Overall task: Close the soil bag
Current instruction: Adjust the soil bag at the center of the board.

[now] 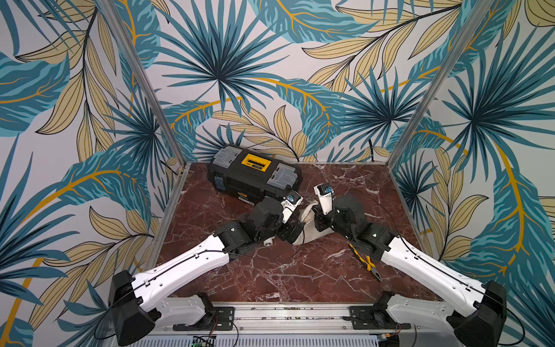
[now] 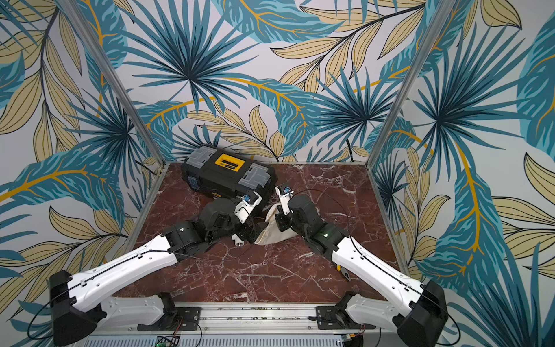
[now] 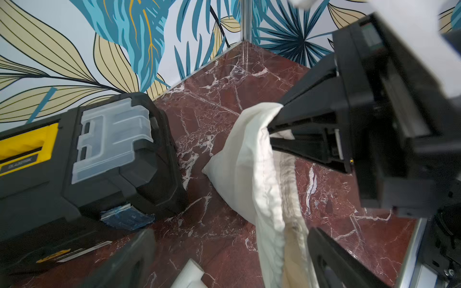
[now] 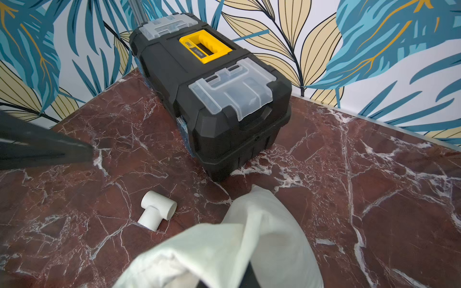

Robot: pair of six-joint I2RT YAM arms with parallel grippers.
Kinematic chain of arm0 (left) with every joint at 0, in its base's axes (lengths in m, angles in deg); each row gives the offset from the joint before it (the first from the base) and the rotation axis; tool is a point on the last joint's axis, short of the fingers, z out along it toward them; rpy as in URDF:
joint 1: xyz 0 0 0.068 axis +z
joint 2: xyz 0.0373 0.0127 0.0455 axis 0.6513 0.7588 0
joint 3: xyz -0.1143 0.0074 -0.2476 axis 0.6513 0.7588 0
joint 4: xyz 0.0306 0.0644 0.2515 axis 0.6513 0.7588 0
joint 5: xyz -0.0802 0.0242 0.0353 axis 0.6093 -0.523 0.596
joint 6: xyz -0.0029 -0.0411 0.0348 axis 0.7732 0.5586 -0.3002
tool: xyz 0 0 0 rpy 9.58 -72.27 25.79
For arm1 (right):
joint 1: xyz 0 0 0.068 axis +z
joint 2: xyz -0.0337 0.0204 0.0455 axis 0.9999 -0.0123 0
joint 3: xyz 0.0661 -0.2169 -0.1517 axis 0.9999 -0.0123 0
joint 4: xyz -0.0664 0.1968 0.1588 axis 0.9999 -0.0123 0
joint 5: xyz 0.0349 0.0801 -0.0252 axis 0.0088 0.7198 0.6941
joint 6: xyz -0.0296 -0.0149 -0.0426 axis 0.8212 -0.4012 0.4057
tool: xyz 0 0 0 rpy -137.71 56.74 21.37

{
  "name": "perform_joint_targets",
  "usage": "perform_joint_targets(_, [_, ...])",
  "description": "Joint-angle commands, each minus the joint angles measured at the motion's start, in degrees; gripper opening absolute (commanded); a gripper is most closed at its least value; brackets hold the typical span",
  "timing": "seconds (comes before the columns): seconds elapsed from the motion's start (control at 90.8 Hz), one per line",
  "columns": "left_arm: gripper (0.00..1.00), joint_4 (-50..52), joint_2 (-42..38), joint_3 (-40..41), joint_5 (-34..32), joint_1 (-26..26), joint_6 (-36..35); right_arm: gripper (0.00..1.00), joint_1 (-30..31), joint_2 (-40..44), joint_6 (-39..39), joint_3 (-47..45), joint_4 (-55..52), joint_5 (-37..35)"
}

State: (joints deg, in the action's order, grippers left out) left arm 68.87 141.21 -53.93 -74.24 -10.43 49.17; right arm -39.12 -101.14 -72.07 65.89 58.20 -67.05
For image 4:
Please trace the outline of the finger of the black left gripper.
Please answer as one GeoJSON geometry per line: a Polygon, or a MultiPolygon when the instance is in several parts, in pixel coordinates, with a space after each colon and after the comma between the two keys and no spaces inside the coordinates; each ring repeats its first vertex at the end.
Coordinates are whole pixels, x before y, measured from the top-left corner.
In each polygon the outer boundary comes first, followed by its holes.
{"type": "Polygon", "coordinates": [[[1,112],[1,169],[90,162],[93,147],[1,112]]]}

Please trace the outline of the white cloth soil bag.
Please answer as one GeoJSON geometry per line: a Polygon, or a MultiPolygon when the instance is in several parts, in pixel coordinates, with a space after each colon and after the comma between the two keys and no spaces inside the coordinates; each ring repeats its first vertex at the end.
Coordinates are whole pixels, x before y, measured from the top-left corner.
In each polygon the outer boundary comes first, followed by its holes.
{"type": "Polygon", "coordinates": [[[314,252],[296,219],[259,186],[219,224],[197,224],[140,254],[118,288],[321,288],[314,252]]]}

